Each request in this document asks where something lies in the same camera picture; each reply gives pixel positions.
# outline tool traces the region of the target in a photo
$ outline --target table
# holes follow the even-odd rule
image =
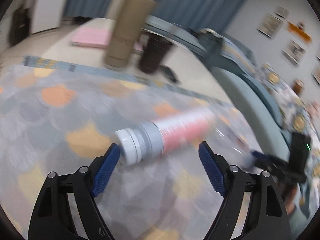
[[[89,27],[112,30],[113,26],[113,20],[95,18],[81,25],[79,28]],[[63,39],[52,45],[46,52],[44,52],[44,54],[41,55],[41,57],[91,67],[105,67],[105,64],[103,63],[104,50],[85,48],[70,44],[71,37],[79,30],[79,28],[75,29]],[[232,104],[222,87],[205,68],[205,66],[197,59],[197,57],[182,44],[176,41],[172,42],[175,46],[165,57],[163,64],[170,67],[177,74],[181,82],[179,87]],[[132,54],[129,65],[123,70],[123,72],[148,78],[152,81],[168,83],[168,80],[162,76],[161,73],[148,75],[138,70],[136,63],[139,60],[139,57],[140,56],[137,54]]]

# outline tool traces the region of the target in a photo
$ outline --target beige tumbler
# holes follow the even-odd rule
[[[156,0],[125,0],[118,15],[104,62],[114,70],[128,64],[134,43],[138,40],[147,16]]]

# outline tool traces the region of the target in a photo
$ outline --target bottle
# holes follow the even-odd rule
[[[155,5],[156,0],[124,1],[104,58],[108,68],[121,70],[128,64],[134,43]]]
[[[122,165],[167,154],[206,134],[215,115],[207,107],[173,115],[156,121],[145,121],[115,132],[112,141],[120,146]]]

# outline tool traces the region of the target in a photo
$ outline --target pink label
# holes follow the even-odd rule
[[[205,134],[214,118],[214,114],[208,108],[201,108],[153,122],[162,135],[163,154]]]

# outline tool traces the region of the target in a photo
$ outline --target floor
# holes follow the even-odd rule
[[[40,57],[54,43],[77,27],[78,25],[62,25],[58,29],[29,36],[0,56],[0,67],[20,64],[28,54]]]

